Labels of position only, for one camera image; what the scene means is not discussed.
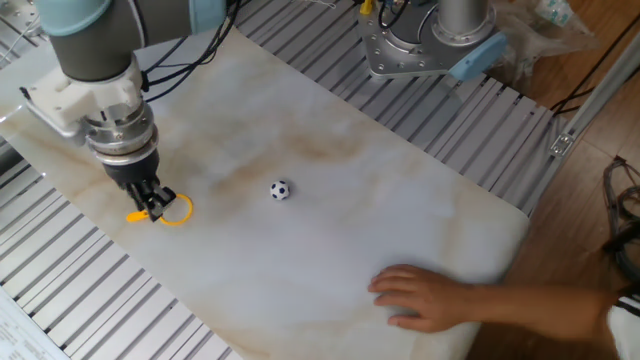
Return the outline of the person's bare hand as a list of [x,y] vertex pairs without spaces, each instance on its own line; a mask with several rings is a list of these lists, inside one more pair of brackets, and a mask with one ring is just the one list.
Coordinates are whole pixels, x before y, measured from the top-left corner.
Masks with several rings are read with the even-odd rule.
[[389,325],[424,333],[474,321],[473,290],[471,285],[411,265],[387,267],[368,285],[368,291],[377,295],[376,306],[408,311],[408,314],[390,316]]

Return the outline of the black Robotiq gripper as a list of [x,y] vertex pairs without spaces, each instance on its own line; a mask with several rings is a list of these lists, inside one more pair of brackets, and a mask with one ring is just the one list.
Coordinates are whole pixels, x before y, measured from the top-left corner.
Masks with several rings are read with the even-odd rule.
[[127,165],[104,164],[106,174],[134,200],[137,210],[146,210],[152,222],[159,220],[164,212],[177,198],[169,187],[155,186],[148,183],[160,183],[157,177],[160,157],[154,150],[144,159]]

